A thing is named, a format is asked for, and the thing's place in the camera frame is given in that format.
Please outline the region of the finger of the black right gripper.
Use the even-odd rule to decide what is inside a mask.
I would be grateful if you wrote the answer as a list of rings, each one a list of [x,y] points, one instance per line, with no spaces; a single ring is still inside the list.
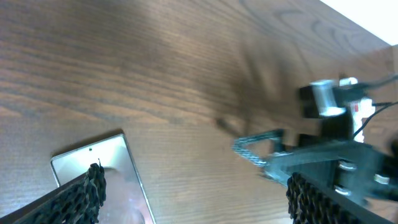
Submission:
[[[275,152],[285,151],[283,135],[283,129],[275,129],[243,136],[235,139],[231,148],[236,154],[255,166],[264,167],[267,165],[269,156]]]

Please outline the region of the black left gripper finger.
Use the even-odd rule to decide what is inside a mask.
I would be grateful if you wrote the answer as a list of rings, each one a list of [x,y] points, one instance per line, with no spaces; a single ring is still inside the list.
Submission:
[[[1,218],[3,224],[98,223],[106,200],[104,167],[93,163],[77,178]]]

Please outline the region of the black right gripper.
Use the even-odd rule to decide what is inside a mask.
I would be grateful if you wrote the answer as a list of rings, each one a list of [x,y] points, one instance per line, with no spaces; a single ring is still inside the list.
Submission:
[[[264,174],[287,186],[293,224],[391,224],[354,202],[397,200],[397,158],[355,141],[353,131],[351,118],[322,119],[317,135],[299,134],[291,149],[284,130],[264,133],[274,147]]]

